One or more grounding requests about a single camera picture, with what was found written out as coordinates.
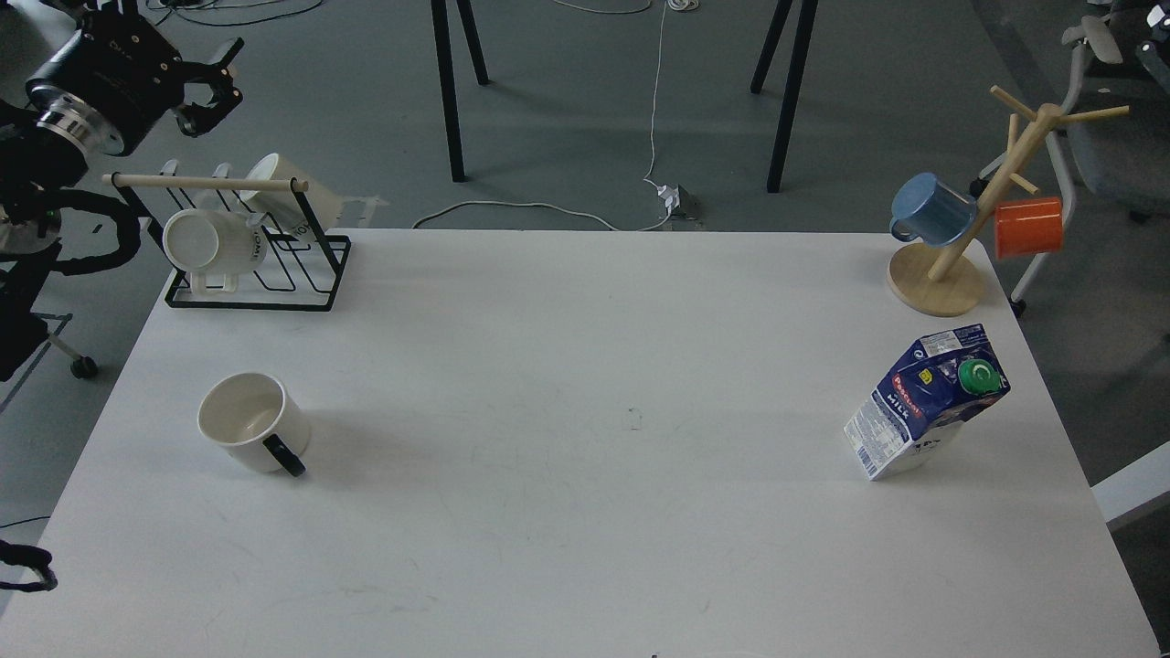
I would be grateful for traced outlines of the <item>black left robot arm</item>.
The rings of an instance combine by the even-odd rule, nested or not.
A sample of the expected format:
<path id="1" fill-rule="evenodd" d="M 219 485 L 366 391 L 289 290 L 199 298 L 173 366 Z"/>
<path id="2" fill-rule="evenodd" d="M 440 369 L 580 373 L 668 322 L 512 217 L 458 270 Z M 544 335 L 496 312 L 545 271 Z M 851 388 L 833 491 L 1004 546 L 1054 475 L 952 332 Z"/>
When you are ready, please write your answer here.
<path id="1" fill-rule="evenodd" d="M 4 381 L 51 338 L 32 313 L 50 273 L 112 270 L 142 248 L 130 206 L 77 187 L 89 155 L 132 155 L 164 114 L 181 133 L 208 133 L 241 104 L 230 62 L 242 37 L 212 62 L 186 61 L 133 1 L 54 1 L 71 18 L 71 37 L 27 80 L 28 104 L 4 103 Z M 106 217 L 116 249 L 63 260 L 61 212 Z"/>

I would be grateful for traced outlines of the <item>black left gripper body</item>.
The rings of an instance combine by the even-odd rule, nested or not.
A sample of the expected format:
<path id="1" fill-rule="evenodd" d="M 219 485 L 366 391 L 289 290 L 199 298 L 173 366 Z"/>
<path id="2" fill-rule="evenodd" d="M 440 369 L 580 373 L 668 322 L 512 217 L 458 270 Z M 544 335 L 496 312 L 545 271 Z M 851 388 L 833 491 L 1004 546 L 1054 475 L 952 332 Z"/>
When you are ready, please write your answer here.
<path id="1" fill-rule="evenodd" d="M 34 124 L 84 155 L 132 155 L 163 115 L 184 103 L 180 61 L 138 11 L 89 11 L 70 41 L 27 80 Z"/>

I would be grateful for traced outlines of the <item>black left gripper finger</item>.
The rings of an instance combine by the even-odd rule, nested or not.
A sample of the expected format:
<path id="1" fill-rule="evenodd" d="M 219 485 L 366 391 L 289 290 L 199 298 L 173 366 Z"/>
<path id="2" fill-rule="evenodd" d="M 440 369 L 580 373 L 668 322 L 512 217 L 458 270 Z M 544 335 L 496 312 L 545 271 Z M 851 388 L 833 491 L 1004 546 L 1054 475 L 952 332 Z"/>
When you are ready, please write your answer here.
<path id="1" fill-rule="evenodd" d="M 225 41 L 209 62 L 180 61 L 179 78 L 185 84 L 205 84 L 214 92 L 232 92 L 235 89 L 230 63 L 245 47 L 243 37 Z"/>
<path id="2" fill-rule="evenodd" d="M 234 85 L 213 88 L 208 104 L 184 103 L 173 109 L 176 125 L 181 133 L 200 137 L 216 129 L 242 103 L 243 92 Z"/>

